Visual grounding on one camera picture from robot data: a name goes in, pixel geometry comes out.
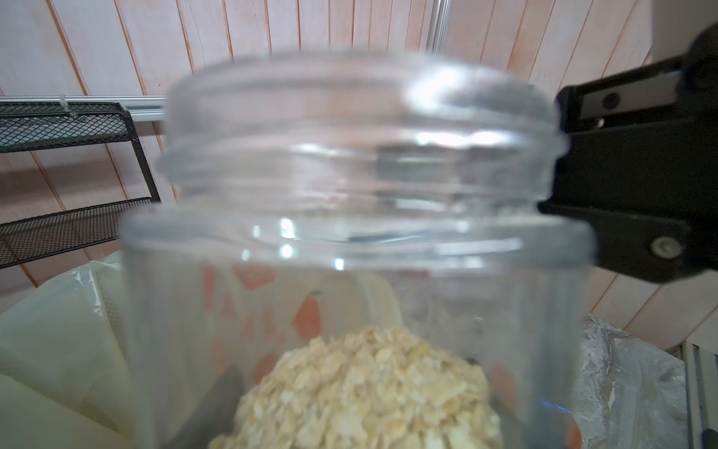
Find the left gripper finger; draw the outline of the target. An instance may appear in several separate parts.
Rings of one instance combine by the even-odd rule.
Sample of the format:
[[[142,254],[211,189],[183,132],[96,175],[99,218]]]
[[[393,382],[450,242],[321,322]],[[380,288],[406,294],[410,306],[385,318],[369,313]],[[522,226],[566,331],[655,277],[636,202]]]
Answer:
[[[240,370],[236,365],[229,366],[165,447],[208,448],[215,437],[229,434],[234,428],[234,416],[245,391]]]

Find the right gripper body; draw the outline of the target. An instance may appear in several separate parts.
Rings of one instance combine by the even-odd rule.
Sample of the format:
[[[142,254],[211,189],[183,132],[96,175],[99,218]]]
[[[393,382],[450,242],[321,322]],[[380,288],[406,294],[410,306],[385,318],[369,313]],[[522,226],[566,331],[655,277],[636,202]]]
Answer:
[[[545,214],[587,222],[598,267],[654,284],[717,268],[717,29],[685,54],[556,96],[570,148]]]

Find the oatmeal jar with brown lid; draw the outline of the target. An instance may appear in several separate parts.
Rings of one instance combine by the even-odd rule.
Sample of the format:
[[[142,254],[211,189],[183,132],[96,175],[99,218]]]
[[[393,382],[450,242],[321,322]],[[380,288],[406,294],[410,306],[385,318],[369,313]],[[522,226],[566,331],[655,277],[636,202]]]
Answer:
[[[136,446],[231,365],[208,448],[577,448],[593,230],[545,215],[553,101],[487,67],[307,52],[166,97],[172,203],[122,225]]]

